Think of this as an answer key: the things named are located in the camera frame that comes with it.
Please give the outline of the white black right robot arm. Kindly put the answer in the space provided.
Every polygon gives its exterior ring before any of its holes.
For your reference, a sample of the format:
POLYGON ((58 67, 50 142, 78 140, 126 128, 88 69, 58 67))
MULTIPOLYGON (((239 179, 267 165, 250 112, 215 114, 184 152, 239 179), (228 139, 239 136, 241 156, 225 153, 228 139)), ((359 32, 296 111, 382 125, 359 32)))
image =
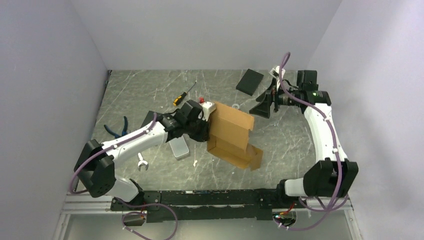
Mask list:
POLYGON ((296 85, 285 88, 285 70, 276 66, 270 71, 270 86, 256 98, 257 105, 250 114, 270 118, 281 106, 300 108, 306 119, 315 148, 315 164, 296 179, 280 181, 275 194, 276 203, 289 207, 295 197, 335 197, 348 194, 358 172, 358 164, 350 161, 339 141, 333 122, 331 99, 326 91, 319 90, 317 71, 300 70, 296 85))

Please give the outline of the brown cardboard box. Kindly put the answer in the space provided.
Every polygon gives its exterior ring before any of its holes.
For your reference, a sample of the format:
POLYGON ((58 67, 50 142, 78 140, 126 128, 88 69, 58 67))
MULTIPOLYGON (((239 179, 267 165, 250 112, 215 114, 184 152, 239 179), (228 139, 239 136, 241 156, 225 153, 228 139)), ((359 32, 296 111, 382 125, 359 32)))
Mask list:
POLYGON ((209 117, 207 151, 240 169, 261 167, 263 150, 249 143, 255 118, 241 110, 215 101, 209 117))

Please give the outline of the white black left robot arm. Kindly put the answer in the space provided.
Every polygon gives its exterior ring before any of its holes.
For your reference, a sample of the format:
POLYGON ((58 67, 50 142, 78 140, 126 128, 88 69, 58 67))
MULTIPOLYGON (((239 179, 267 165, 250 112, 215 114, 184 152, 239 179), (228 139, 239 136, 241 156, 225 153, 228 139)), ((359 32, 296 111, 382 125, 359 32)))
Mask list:
POLYGON ((215 110, 213 102, 188 100, 171 113, 153 113, 149 124, 134 132, 102 143, 89 140, 75 164, 72 180, 79 179, 85 188, 82 192, 93 198, 113 196, 137 210, 144 203, 143 190, 134 180, 116 174, 118 163, 183 135, 196 142, 208 141, 209 119, 215 110))

